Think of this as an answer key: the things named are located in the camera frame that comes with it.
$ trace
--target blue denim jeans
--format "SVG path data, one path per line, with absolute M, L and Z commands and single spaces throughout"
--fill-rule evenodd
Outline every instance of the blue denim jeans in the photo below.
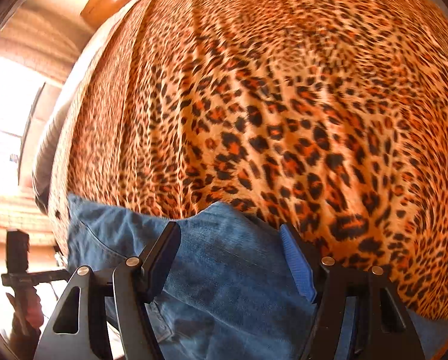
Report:
M 69 270 L 115 267 L 139 255 L 168 223 L 69 195 Z M 315 306 L 299 295 L 278 232 L 225 203 L 176 221 L 181 246 L 161 295 L 145 305 L 166 359 L 295 359 Z M 108 317 L 116 326 L 112 299 Z M 448 337 L 448 321 L 411 313 L 426 358 Z M 350 316 L 343 331 L 351 328 Z M 336 360 L 347 351 L 340 345 Z

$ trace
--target silver screw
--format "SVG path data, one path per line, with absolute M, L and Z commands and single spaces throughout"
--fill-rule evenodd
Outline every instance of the silver screw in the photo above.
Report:
M 88 273 L 89 273 L 89 268 L 86 266 L 82 266 L 77 269 L 77 274 L 79 276 L 84 276 L 84 275 L 87 275 Z
M 126 260 L 127 266 L 136 266 L 137 264 L 139 264 L 139 259 L 137 257 L 129 257 Z
M 372 273 L 375 275 L 381 275 L 384 273 L 384 270 L 380 266 L 373 266 L 371 269 Z
M 332 257 L 326 256 L 322 257 L 321 263 L 323 263 L 325 266 L 333 266 L 335 264 L 335 259 Z

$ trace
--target blue gripper pad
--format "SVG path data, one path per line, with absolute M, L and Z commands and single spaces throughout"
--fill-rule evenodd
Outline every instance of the blue gripper pad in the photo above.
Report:
M 311 266 L 286 225 L 281 225 L 279 234 L 284 248 L 284 256 L 294 278 L 297 292 L 312 303 L 316 298 L 317 291 L 314 287 Z

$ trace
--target metal pin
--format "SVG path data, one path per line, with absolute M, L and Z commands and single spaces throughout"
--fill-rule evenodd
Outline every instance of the metal pin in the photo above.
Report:
M 89 268 L 86 266 L 82 266 L 77 269 L 77 274 L 79 276 L 84 276 L 84 275 L 87 275 L 88 273 L 89 273 Z
M 137 257 L 129 257 L 126 260 L 127 266 L 136 266 L 137 264 L 139 264 L 139 259 Z
M 321 263 L 323 263 L 325 266 L 333 266 L 335 264 L 335 259 L 332 257 L 326 256 L 322 257 Z
M 380 266 L 376 266 L 376 265 L 373 266 L 371 270 L 372 270 L 372 273 L 375 275 L 381 275 L 384 273 L 384 270 Z

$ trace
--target leopard print fabric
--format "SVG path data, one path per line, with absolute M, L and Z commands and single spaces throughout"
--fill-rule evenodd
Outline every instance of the leopard print fabric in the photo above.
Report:
M 80 101 L 69 191 L 291 222 L 448 318 L 448 20 L 429 0 L 139 0 Z

